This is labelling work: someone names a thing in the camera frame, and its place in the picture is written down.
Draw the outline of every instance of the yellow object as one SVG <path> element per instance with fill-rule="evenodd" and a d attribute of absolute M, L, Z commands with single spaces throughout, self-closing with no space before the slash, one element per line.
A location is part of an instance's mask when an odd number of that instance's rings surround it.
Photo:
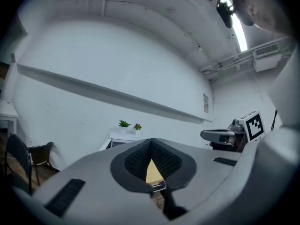
<path fill-rule="evenodd" d="M 160 175 L 154 162 L 151 160 L 147 169 L 146 183 L 155 185 L 162 181 L 164 181 L 163 177 Z"/>

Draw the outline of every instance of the green plant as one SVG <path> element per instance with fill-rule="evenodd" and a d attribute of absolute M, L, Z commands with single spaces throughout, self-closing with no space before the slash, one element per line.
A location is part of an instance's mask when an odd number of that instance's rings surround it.
<path fill-rule="evenodd" d="M 142 126 L 139 123 L 136 123 L 134 126 L 135 130 L 141 130 Z"/>
<path fill-rule="evenodd" d="M 127 127 L 129 127 L 129 126 L 131 125 L 131 124 L 129 124 L 129 123 L 123 121 L 123 120 L 119 120 L 119 121 L 120 121 L 120 122 L 119 122 L 119 126 L 120 126 L 120 127 L 127 128 Z"/>

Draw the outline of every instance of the wooden floor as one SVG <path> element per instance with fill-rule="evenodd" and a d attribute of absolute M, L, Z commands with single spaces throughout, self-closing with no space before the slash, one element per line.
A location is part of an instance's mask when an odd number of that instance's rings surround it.
<path fill-rule="evenodd" d="M 3 172 L 4 172 L 4 155 L 5 155 L 7 137 L 8 137 L 7 133 L 0 134 L 0 166 Z M 23 168 L 20 166 L 19 162 L 16 161 L 13 158 L 13 156 L 11 156 L 10 154 L 8 155 L 8 157 L 9 158 L 7 158 L 7 163 L 11 167 L 11 169 L 14 172 L 18 173 L 26 182 L 28 182 L 28 178 Z M 47 179 L 52 177 L 54 174 L 55 172 L 46 166 L 42 166 L 38 168 L 38 178 L 41 184 L 43 184 L 43 182 L 45 182 Z M 39 186 L 36 177 L 36 172 L 33 168 L 32 168 L 32 176 L 31 176 L 31 185 L 33 190 L 35 190 Z"/>

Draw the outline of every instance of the potted plant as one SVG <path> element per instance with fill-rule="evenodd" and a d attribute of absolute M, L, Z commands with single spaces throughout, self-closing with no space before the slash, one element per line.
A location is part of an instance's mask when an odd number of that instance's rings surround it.
<path fill-rule="evenodd" d="M 121 134 L 126 134 L 128 131 L 128 127 L 130 126 L 129 123 L 127 123 L 126 121 L 123 120 L 119 120 L 119 127 L 120 127 L 120 133 Z"/>
<path fill-rule="evenodd" d="M 139 123 L 135 124 L 135 126 L 134 126 L 135 135 L 137 135 L 137 136 L 141 135 L 141 128 L 142 128 L 142 126 Z"/>

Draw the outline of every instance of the white table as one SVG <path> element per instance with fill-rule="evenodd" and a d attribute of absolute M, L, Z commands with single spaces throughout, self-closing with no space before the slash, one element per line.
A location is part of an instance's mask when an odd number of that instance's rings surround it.
<path fill-rule="evenodd" d="M 111 144 L 111 147 L 113 145 L 113 142 L 116 143 L 130 143 L 133 141 L 138 141 L 146 139 L 141 136 L 136 136 L 134 133 L 127 133 L 127 134 L 119 134 L 116 132 L 111 132 L 109 135 L 109 138 L 106 140 L 106 142 L 101 146 L 101 148 L 98 151 L 105 150 L 109 144 Z"/>
<path fill-rule="evenodd" d="M 0 100 L 0 120 L 7 121 L 8 135 L 17 133 L 18 114 L 12 103 Z"/>

